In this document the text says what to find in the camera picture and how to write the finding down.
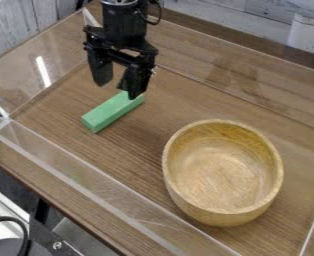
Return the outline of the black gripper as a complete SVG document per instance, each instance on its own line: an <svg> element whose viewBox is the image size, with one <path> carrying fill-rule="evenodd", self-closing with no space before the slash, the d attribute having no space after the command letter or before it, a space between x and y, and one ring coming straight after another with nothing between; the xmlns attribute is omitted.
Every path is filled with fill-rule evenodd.
<svg viewBox="0 0 314 256"><path fill-rule="evenodd" d="M159 50L147 41L150 5L159 0L102 0L102 31L87 37L84 48L93 81L103 87L114 79L114 63L126 66L118 88L135 100L148 88Z"/></svg>

